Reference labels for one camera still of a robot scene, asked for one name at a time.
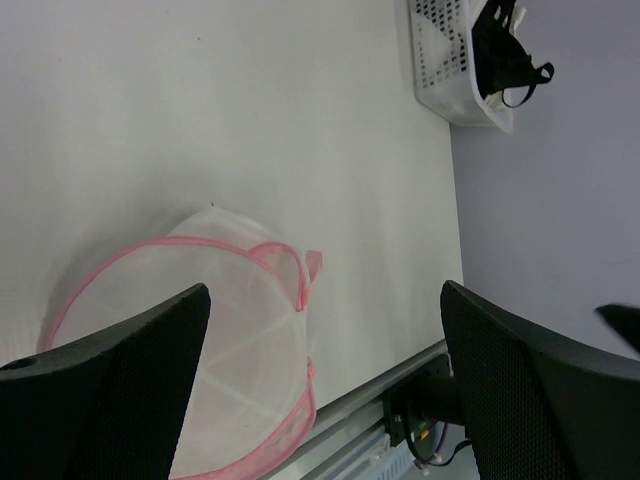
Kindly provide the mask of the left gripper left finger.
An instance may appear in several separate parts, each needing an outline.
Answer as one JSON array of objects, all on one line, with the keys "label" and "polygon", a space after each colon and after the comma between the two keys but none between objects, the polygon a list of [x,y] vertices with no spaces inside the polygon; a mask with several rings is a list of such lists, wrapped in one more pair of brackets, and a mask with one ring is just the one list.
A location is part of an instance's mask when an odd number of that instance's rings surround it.
[{"label": "left gripper left finger", "polygon": [[166,479],[210,315],[197,284],[1,369],[4,479]]}]

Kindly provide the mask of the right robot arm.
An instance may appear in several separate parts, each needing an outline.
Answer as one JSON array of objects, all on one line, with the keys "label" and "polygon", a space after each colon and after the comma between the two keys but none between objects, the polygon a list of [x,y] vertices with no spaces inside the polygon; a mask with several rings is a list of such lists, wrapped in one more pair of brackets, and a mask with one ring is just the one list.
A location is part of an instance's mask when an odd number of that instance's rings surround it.
[{"label": "right robot arm", "polygon": [[637,354],[640,353],[640,309],[624,304],[607,304],[596,308],[609,328]]}]

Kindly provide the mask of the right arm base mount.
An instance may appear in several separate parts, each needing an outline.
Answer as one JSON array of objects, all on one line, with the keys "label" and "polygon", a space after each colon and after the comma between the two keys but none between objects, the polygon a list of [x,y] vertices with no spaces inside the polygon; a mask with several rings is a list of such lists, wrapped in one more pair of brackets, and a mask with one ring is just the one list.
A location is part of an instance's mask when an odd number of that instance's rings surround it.
[{"label": "right arm base mount", "polygon": [[435,357],[390,387],[383,393],[382,402],[385,432],[393,447],[416,434],[414,445],[419,453],[427,455],[428,437],[421,437],[424,431],[436,423],[465,424],[447,354]]}]

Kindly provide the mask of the pink trimmed mesh laundry bag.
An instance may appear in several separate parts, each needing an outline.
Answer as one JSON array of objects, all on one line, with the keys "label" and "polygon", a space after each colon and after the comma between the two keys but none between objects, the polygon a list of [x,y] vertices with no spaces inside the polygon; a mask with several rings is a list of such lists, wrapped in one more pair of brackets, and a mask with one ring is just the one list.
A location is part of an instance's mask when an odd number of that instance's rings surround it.
[{"label": "pink trimmed mesh laundry bag", "polygon": [[205,285],[207,333],[170,475],[256,479],[296,450],[316,418],[306,319],[321,267],[320,252],[209,206],[74,274],[71,291],[48,309],[40,346],[67,344]]}]

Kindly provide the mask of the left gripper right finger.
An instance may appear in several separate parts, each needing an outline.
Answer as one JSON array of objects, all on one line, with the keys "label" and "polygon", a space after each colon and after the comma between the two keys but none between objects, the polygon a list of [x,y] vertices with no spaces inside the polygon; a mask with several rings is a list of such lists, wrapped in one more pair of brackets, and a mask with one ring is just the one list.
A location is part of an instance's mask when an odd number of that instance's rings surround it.
[{"label": "left gripper right finger", "polygon": [[639,363],[444,283],[440,310],[483,479],[636,479]]}]

